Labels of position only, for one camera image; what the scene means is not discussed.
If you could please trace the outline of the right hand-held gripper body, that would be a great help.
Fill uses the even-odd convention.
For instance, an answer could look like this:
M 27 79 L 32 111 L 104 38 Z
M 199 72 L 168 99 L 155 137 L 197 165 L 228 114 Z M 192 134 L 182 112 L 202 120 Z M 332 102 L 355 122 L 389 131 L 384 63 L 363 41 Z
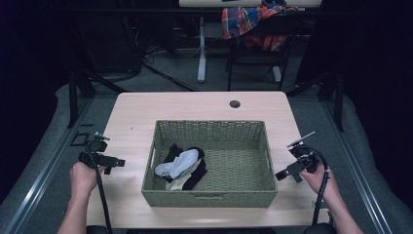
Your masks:
M 296 162 L 286 167 L 285 174 L 287 176 L 299 177 L 299 173 L 302 171 L 313 174 L 317 170 L 319 159 L 315 151 L 303 143 L 304 139 L 314 134 L 315 132 L 311 132 L 287 146 L 288 151 L 296 158 Z

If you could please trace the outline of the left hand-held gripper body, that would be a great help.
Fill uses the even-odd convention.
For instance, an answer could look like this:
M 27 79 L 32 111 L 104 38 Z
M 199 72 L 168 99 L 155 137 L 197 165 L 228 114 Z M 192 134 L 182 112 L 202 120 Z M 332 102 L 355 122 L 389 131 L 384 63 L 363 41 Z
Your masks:
M 78 156 L 78 161 L 84 163 L 91 169 L 95 169 L 98 166 L 111 168 L 113 161 L 109 156 L 104 156 L 103 152 L 107 147 L 106 136 L 96 133 L 92 140 L 84 141 L 84 151 Z

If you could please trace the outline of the person's right hand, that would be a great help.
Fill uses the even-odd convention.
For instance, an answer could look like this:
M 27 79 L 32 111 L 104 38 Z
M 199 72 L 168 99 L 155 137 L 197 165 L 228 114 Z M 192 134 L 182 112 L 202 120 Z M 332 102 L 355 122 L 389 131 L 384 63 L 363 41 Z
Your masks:
M 319 193 L 321 185 L 323 182 L 325 168 L 323 164 L 319 164 L 314 173 L 309 173 L 307 171 L 302 171 L 300 176 L 305 178 L 310 185 L 310 187 L 316 192 Z M 336 183 L 334 174 L 331 171 L 328 171 L 327 183 L 323 192 L 323 200 L 331 200 L 338 193 L 338 185 Z

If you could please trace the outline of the person's left hand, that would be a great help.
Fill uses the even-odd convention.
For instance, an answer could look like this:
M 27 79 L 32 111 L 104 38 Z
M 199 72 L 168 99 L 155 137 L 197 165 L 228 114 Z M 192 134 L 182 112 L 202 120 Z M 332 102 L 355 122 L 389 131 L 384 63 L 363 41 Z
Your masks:
M 97 172 L 84 163 L 77 162 L 70 170 L 71 197 L 74 199 L 89 198 L 97 185 L 97 173 L 101 174 L 105 167 L 99 166 Z

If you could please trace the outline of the light grey sock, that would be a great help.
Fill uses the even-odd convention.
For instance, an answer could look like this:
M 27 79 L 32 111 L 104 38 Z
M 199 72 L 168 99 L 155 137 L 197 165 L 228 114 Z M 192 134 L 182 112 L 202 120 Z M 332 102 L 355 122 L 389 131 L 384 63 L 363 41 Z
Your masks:
M 172 162 L 158 165 L 155 168 L 155 174 L 175 179 L 191 168 L 198 161 L 198 157 L 199 151 L 197 149 L 183 151 Z

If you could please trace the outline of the black metal stand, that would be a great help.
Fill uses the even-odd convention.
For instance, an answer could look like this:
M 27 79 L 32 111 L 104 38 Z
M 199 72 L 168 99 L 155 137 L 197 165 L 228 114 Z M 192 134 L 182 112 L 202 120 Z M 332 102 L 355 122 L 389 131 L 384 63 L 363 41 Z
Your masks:
M 328 71 L 321 76 L 305 82 L 292 91 L 286 93 L 288 97 L 295 97 L 304 91 L 310 89 L 316 84 L 320 84 L 320 90 L 317 93 L 319 101 L 329 101 L 331 97 L 334 100 L 333 121 L 340 132 L 344 131 L 342 124 L 343 101 L 344 101 L 344 77 L 340 72 Z
M 67 126 L 68 129 L 72 128 L 79 118 L 78 91 L 80 91 L 85 98 L 94 98 L 96 95 L 96 90 L 94 89 L 92 81 L 103 85 L 117 94 L 121 94 L 126 91 L 125 89 L 115 85 L 109 80 L 106 80 L 102 76 L 91 72 L 88 69 L 74 68 L 68 79 L 70 109 L 70 119 Z

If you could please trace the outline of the cream sock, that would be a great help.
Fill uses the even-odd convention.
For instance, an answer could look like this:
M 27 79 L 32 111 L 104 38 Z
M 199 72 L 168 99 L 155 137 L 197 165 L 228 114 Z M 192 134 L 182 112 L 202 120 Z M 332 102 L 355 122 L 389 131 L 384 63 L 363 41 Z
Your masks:
M 197 160 L 187 171 L 185 171 L 179 177 L 173 179 L 171 182 L 166 182 L 166 190 L 182 190 L 183 185 L 192 176 L 192 173 L 199 167 L 200 164 L 201 159 Z

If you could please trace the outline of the green woven basket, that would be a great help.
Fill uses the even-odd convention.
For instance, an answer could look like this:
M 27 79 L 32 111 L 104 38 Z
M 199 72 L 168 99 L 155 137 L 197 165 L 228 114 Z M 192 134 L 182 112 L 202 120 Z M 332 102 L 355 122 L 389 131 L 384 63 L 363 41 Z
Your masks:
M 196 146 L 205 153 L 207 173 L 192 190 L 166 190 L 166 181 L 155 174 L 174 143 L 183 150 Z M 158 121 L 141 192 L 152 207 L 269 207 L 278 188 L 265 123 Z

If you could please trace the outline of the black sock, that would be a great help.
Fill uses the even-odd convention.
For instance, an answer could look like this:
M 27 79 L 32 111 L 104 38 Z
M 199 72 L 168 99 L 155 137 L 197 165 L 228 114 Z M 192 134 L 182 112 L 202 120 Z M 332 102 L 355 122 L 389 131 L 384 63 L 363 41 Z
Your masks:
M 199 148 L 199 147 L 190 147 L 186 150 L 190 150 L 190 149 L 197 149 L 199 151 L 199 157 L 198 160 L 201 159 L 201 164 L 199 165 L 199 167 L 192 173 L 192 176 L 187 180 L 187 182 L 183 185 L 183 189 L 182 190 L 192 190 L 197 183 L 206 175 L 207 173 L 207 169 L 206 169 L 206 162 L 205 162 L 205 153 L 204 151 Z M 175 157 L 177 157 L 181 152 L 186 151 L 183 150 L 182 148 L 178 147 L 175 143 L 169 148 L 169 153 L 168 156 L 166 157 L 166 159 L 164 160 L 163 163 L 167 163 L 167 162 L 172 162 L 173 159 Z M 167 177 L 163 177 L 163 179 L 166 182 L 171 182 L 172 178 L 167 178 Z

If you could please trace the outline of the black chair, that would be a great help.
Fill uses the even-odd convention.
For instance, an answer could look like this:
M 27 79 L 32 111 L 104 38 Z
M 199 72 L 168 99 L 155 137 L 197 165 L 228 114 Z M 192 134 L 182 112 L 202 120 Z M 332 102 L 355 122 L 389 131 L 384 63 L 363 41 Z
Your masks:
M 278 90 L 280 91 L 289 61 L 290 50 L 300 29 L 301 20 L 299 18 L 288 14 L 277 14 L 260 20 L 249 32 L 237 39 L 233 39 L 227 60 L 227 90 L 232 90 L 232 83 L 234 82 L 233 66 L 241 65 L 267 66 L 269 67 L 269 72 L 271 72 L 275 66 L 281 67 L 281 79 L 278 86 Z M 248 47 L 245 44 L 248 36 L 263 40 L 280 36 L 282 42 L 277 49 L 272 49 L 271 46 L 264 48 L 264 45 L 252 45 Z

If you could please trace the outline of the white desk leg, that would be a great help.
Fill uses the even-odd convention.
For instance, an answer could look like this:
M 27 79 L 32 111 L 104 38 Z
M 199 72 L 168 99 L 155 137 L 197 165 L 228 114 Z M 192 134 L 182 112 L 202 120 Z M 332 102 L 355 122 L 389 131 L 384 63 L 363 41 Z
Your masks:
M 205 22 L 204 18 L 200 17 L 200 57 L 199 57 L 199 67 L 198 67 L 198 78 L 199 83 L 204 83 L 206 80 L 207 71 L 207 55 L 206 55 L 206 38 L 205 38 Z

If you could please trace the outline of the plaid cloth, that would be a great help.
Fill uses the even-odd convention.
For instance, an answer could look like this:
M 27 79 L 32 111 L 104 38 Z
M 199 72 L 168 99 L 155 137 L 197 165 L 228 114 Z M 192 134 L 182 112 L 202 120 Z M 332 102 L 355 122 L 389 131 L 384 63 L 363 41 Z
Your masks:
M 260 21 L 286 11 L 296 11 L 296 7 L 287 8 L 285 0 L 261 0 L 258 7 L 224 8 L 221 14 L 223 38 L 238 38 L 247 48 L 260 48 L 263 51 L 279 52 L 287 40 L 286 35 L 261 36 L 252 33 Z

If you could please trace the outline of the light background desk top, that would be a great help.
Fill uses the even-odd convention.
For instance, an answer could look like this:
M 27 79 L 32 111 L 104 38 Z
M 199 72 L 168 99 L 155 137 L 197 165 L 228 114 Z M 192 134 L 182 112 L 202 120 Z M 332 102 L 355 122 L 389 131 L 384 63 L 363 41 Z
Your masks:
M 178 0 L 180 7 L 188 8 L 226 8 L 226 7 L 256 7 L 263 0 Z M 319 7 L 322 0 L 284 0 L 287 6 L 304 8 Z

